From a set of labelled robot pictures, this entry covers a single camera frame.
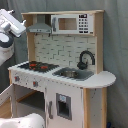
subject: tile backsplash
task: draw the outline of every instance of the tile backsplash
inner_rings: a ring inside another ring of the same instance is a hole
[[[95,56],[96,37],[38,34],[34,38],[36,61],[76,68],[82,51],[88,50]],[[86,61],[88,69],[95,70],[87,54],[83,56],[83,62]]]

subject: stovetop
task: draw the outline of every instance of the stovetop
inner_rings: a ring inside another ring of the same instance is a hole
[[[33,70],[35,72],[42,72],[42,73],[46,73],[57,67],[59,67],[59,65],[47,64],[47,63],[36,62],[36,61],[28,62],[26,64],[18,66],[18,68]]]

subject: oven window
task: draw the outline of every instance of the oven window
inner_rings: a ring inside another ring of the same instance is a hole
[[[59,18],[59,30],[77,30],[76,18]]]

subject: countertop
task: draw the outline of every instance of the countertop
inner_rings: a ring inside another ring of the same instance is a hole
[[[83,88],[103,88],[103,87],[112,85],[116,81],[115,75],[113,75],[112,73],[110,73],[108,71],[102,71],[99,74],[94,74],[84,81],[77,81],[77,80],[73,80],[73,79],[69,79],[69,78],[63,78],[63,77],[58,77],[58,76],[52,75],[54,72],[56,72],[64,67],[55,68],[47,73],[39,73],[39,72],[34,72],[34,71],[30,71],[30,70],[17,68],[17,66],[20,66],[25,63],[27,63],[27,62],[12,66],[9,68],[9,70],[19,71],[22,73],[28,73],[28,74],[32,74],[32,75],[37,75],[37,76],[41,76],[47,80],[54,80],[54,81],[62,82],[65,84],[70,84],[70,85],[73,85],[76,87],[83,87]]]

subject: sink basin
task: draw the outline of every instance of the sink basin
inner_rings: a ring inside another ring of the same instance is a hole
[[[61,73],[65,72],[65,71],[75,71],[75,72],[78,73],[78,76],[76,78],[70,78],[70,77],[61,76]],[[53,75],[54,76],[58,76],[58,77],[62,77],[62,78],[74,79],[74,80],[77,80],[77,81],[83,81],[83,80],[88,79],[92,75],[94,75],[94,73],[91,72],[91,71],[79,70],[79,69],[75,69],[75,68],[66,67],[66,68],[62,68],[62,69],[54,72]]]

